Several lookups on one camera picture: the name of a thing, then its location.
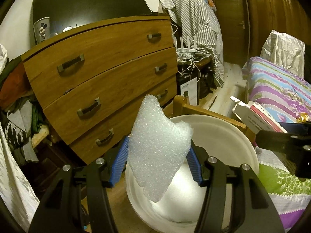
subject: wooden door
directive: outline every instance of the wooden door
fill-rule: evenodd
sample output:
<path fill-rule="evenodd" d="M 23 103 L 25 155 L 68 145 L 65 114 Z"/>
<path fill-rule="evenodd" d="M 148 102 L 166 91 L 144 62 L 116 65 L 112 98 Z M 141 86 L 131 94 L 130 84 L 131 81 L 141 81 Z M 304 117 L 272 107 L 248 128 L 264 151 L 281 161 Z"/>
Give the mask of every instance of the wooden door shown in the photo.
<path fill-rule="evenodd" d="M 213 0 L 220 24 L 224 61 L 244 65 L 248 58 L 249 20 L 246 0 Z"/>

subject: white sheet of paper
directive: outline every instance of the white sheet of paper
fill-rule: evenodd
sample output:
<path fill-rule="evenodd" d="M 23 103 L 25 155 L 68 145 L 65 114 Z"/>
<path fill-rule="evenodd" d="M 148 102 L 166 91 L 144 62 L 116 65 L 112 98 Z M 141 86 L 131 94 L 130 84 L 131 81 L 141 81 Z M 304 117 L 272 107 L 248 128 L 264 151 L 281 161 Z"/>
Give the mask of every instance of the white sheet of paper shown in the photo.
<path fill-rule="evenodd" d="M 197 105 L 197 77 L 192 80 L 180 85 L 181 95 L 188 91 L 190 105 Z"/>

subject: television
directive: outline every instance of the television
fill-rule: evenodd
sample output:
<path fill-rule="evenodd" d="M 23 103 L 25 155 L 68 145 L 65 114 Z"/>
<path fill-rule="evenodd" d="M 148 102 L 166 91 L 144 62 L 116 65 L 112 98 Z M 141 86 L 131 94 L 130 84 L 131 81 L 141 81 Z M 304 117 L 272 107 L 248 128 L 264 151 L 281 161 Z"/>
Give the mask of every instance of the television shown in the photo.
<path fill-rule="evenodd" d="M 34 0 L 33 23 L 50 18 L 50 33 L 104 19 L 152 15 L 145 0 Z"/>

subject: wooden dresser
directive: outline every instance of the wooden dresser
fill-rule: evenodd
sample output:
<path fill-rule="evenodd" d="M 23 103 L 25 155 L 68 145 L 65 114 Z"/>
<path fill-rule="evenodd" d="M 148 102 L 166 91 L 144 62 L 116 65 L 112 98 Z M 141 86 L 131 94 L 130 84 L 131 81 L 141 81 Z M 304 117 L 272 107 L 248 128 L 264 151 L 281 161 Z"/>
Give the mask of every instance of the wooden dresser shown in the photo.
<path fill-rule="evenodd" d="M 87 164 L 131 132 L 147 94 L 176 93 L 169 16 L 103 20 L 22 55 L 32 89 L 63 141 Z"/>

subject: screw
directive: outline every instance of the screw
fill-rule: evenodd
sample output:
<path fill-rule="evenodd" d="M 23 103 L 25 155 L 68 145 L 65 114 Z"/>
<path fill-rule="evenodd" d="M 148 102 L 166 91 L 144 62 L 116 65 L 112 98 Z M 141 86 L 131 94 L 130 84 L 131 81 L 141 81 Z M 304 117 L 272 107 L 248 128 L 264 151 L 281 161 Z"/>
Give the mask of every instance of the screw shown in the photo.
<path fill-rule="evenodd" d="M 243 165 L 242 165 L 242 168 L 243 168 L 245 171 L 248 171 L 249 169 L 251 169 L 251 167 L 250 167 L 248 164 L 243 164 Z"/>
<path fill-rule="evenodd" d="M 63 171 L 69 171 L 69 170 L 70 170 L 70 165 L 63 166 Z"/>
<path fill-rule="evenodd" d="M 96 159 L 95 162 L 97 165 L 102 165 L 103 163 L 105 163 L 105 160 L 103 158 L 98 158 L 98 159 Z"/>
<path fill-rule="evenodd" d="M 311 146 L 310 146 L 310 145 L 304 145 L 304 149 L 305 149 L 306 151 L 310 151 L 310 150 L 311 150 Z"/>
<path fill-rule="evenodd" d="M 215 163 L 217 162 L 217 158 L 215 158 L 215 157 L 209 157 L 209 158 L 208 158 L 208 161 L 209 161 L 210 163 L 212 163 L 212 164 L 215 164 Z"/>

